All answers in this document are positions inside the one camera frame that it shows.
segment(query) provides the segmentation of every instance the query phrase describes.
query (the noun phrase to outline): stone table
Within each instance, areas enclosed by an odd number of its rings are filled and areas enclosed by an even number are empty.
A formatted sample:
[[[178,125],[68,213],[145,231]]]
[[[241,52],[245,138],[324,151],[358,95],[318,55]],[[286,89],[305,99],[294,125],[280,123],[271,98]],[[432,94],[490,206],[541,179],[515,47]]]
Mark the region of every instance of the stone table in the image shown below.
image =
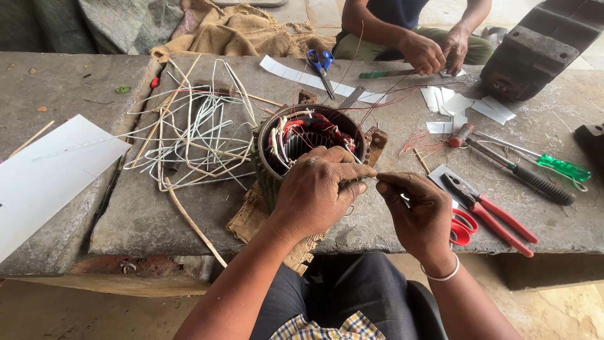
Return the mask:
[[[175,62],[180,69],[187,70],[194,56],[178,56]],[[296,83],[268,73],[259,66],[259,57],[223,57],[237,73],[239,79],[250,94],[282,103],[291,103]],[[202,56],[190,79],[206,78],[212,75],[215,57]],[[298,70],[304,69],[304,60],[277,59],[279,62]],[[358,74],[368,70],[393,70],[399,64],[385,62],[354,62],[336,60],[329,70],[334,81],[343,78],[342,83],[350,86],[363,85],[368,91],[386,91],[392,87],[402,89],[419,85],[443,85],[462,93],[469,98],[482,98],[486,94],[479,87],[481,67],[466,66],[467,76],[459,79],[410,76],[398,83],[400,77],[382,79],[357,79]],[[173,71],[171,65],[167,70]],[[219,67],[216,79],[228,81],[223,68]],[[526,148],[539,152],[548,152],[555,157],[570,160],[573,163],[589,167],[583,152],[573,140],[575,128],[585,123],[602,121],[604,96],[602,83],[604,72],[567,70],[547,85],[535,98],[523,103],[510,104],[509,108],[518,116],[504,126],[490,120],[473,110],[467,111],[469,121],[477,125],[480,131],[493,134],[504,140],[513,141]],[[162,85],[155,92],[174,89],[177,84],[162,74]],[[337,106],[344,98],[327,100],[324,91],[299,85],[298,90],[306,89],[319,96],[320,102]],[[447,117],[430,113],[420,91],[401,90],[388,95],[389,100],[400,99],[396,103],[372,111],[365,121],[364,131],[379,123],[380,129],[390,135],[390,142],[384,149],[376,169],[378,171],[416,171],[423,173],[418,160],[412,152],[399,156],[399,152],[412,134],[415,126],[426,121],[445,121]],[[151,100],[149,105],[159,104],[162,97]],[[356,102],[355,108],[368,108],[367,103]],[[260,121],[261,110],[256,110]],[[349,111],[349,114],[361,121],[365,111]],[[230,106],[225,117],[232,119],[235,125],[248,121],[241,106]],[[156,114],[143,115],[140,125],[150,124]],[[431,135],[424,141],[437,143],[440,135]],[[140,149],[141,142],[135,143],[127,154],[132,160]],[[512,153],[512,160],[518,161]],[[604,209],[601,205],[602,178],[599,174],[586,185],[589,191],[577,194],[573,208],[550,203],[532,188],[515,178],[509,171],[500,167],[477,152],[468,149],[442,147],[426,159],[431,169],[440,163],[446,163],[462,178],[471,182],[478,190],[486,193],[490,199],[514,215],[541,240],[539,244],[529,244],[536,253],[556,252],[604,252],[603,226]],[[250,171],[247,163],[240,171]],[[242,180],[249,187],[255,178],[250,176]],[[390,214],[377,191],[370,189],[356,201],[354,212],[344,217],[318,245],[318,253],[353,253],[380,250],[384,252],[404,252],[400,246],[392,225]],[[181,203],[204,234],[221,253],[238,252],[243,244],[225,230],[228,220],[241,205],[245,191],[234,181],[223,181],[210,185],[178,189]],[[471,243],[466,247],[454,246],[457,252],[504,253],[515,251],[507,243],[482,224],[473,234]],[[191,230],[177,210],[172,206],[167,194],[157,190],[155,182],[148,174],[137,171],[124,171],[109,201],[109,207],[101,217],[94,233],[90,252],[94,254],[127,254],[142,257],[147,254],[166,255],[208,255],[209,249]]]
[[[49,121],[48,133],[81,114],[114,134],[131,131],[134,106],[150,93],[161,68],[150,56],[68,55],[0,52],[0,159]],[[128,93],[116,93],[120,86]],[[46,107],[45,112],[36,111]],[[92,231],[95,213],[118,168],[117,162],[95,179],[0,264],[0,277],[57,276],[68,272]]]

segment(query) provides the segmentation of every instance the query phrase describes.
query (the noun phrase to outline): white paper strip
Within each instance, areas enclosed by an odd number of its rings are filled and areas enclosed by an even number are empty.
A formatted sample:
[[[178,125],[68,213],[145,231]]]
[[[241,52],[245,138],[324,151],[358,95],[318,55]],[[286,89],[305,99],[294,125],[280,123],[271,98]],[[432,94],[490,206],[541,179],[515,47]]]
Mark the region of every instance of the white paper strip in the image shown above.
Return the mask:
[[[428,106],[428,110],[430,112],[438,112],[438,104],[436,102],[436,95],[434,91],[430,88],[422,88],[420,89],[423,95],[423,99],[426,101],[426,106]]]
[[[448,77],[461,77],[461,76],[465,76],[467,74],[467,72],[465,72],[463,69],[459,70],[459,73],[457,73],[456,76],[453,76],[452,74],[447,73],[447,70],[442,70],[441,72],[439,72],[441,76],[448,78]]]
[[[431,134],[453,133],[453,122],[426,122],[426,127]]]
[[[516,115],[511,112],[508,108],[506,108],[502,103],[499,103],[495,98],[491,96],[486,96],[483,98],[483,102],[486,105],[489,105],[493,110],[500,113],[502,116],[506,118],[506,121],[516,117]]]
[[[438,112],[440,112],[440,108],[443,106],[443,94],[442,94],[442,92],[440,92],[440,88],[434,87],[434,86],[428,86],[428,89],[431,89],[434,92],[434,95],[436,97],[436,105],[437,105],[437,108],[439,109]]]
[[[457,113],[465,111],[466,108],[472,106],[472,102],[462,96],[459,93],[456,93],[453,98],[449,99],[444,105],[443,108],[453,116]]]
[[[262,66],[262,68],[264,68],[266,71],[269,71],[276,76],[280,76],[281,78],[293,80],[294,82],[299,82],[300,84],[312,86],[320,90],[326,90],[325,85],[320,77],[289,68],[278,63],[275,61],[275,59],[269,56],[265,56],[264,59],[262,59],[260,66]],[[336,83],[333,80],[331,80],[331,83],[333,92],[344,97],[348,97],[356,89],[348,85]],[[358,100],[365,103],[385,103],[386,96],[382,93],[371,93],[365,91],[363,94],[361,94]]]
[[[507,121],[505,116],[503,116],[499,112],[493,110],[493,108],[486,105],[483,101],[477,100],[476,102],[474,102],[474,104],[472,104],[471,107],[473,109],[475,109],[476,111],[480,112],[481,114],[484,114],[488,118],[491,118],[492,120],[498,122],[501,125],[504,125]]]
[[[0,262],[130,148],[78,115],[0,164]]]
[[[455,95],[455,91],[454,90],[451,90],[451,89],[446,88],[446,87],[441,87],[440,88],[440,92],[442,93],[442,96],[443,96],[443,104],[446,104]],[[443,107],[443,105],[439,106],[439,112],[440,112],[440,114],[444,114],[446,116],[453,116],[453,114],[451,114],[449,111],[447,111]]]

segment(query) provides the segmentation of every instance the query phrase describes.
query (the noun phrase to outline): person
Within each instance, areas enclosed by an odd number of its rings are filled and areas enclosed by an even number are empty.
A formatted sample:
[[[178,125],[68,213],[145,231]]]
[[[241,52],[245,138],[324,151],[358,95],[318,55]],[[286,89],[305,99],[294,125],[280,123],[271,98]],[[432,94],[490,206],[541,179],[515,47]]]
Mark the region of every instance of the person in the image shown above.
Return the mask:
[[[521,339],[449,247],[450,196],[418,174],[377,174],[354,163],[339,146],[320,146],[298,159],[272,214],[201,297],[174,339],[417,339],[405,277],[382,253],[316,257],[302,278],[281,264],[294,245],[326,232],[344,216],[367,190],[354,180],[359,177],[379,180],[377,191],[401,245],[428,277],[446,278],[458,267],[448,280],[429,281],[449,339]],[[344,180],[349,181],[341,186]],[[401,188],[414,197],[411,209],[401,202]],[[305,283],[319,274],[316,265],[323,281]]]
[[[456,76],[462,64],[484,65],[493,54],[489,41],[471,36],[489,15],[491,1],[467,0],[460,21],[446,31],[418,24],[428,0],[346,0],[333,56],[366,61],[405,59],[422,76],[441,71],[448,62],[446,72]]]

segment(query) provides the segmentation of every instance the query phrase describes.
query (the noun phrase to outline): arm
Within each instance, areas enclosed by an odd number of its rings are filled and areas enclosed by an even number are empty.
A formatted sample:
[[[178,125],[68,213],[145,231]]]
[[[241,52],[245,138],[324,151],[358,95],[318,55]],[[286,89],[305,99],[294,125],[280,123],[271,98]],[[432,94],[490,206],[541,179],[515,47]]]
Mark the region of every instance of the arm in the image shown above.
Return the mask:
[[[450,275],[456,265],[449,248],[451,197],[419,174],[380,173],[377,179],[401,245],[429,276]],[[402,188],[412,196],[411,208],[400,199]],[[522,339],[462,264],[452,278],[428,281],[449,339]]]
[[[342,28],[363,40],[400,50],[417,74],[430,75],[445,67],[445,56],[434,41],[406,28],[388,24],[367,9],[368,0],[346,0]]]
[[[440,42],[445,55],[451,55],[451,64],[447,73],[457,75],[467,54],[467,39],[489,15],[492,0],[467,0],[466,10],[461,20],[453,26],[444,40]]]
[[[353,162],[339,146],[329,150],[320,146],[302,155],[281,185],[271,216],[199,300],[174,339],[249,339],[289,251],[302,239],[328,230],[367,190],[360,181],[343,188],[338,183],[376,175],[371,167]]]

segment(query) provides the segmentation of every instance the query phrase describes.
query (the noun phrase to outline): white bangle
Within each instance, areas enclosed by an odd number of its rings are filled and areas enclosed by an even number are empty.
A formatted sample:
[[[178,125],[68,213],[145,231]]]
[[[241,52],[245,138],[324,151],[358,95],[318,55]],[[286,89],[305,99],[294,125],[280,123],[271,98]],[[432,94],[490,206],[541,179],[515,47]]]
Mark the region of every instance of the white bangle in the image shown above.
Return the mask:
[[[455,270],[453,270],[453,272],[449,276],[441,278],[441,279],[431,277],[430,275],[426,274],[426,270],[423,268],[423,265],[420,264],[419,266],[422,268],[422,272],[424,273],[424,275],[426,275],[427,278],[434,280],[434,281],[447,281],[448,279],[452,278],[455,274],[457,274],[457,271],[459,270],[459,257],[457,257],[456,253],[453,253],[453,255],[455,255],[455,259],[457,260],[457,264],[455,265]]]

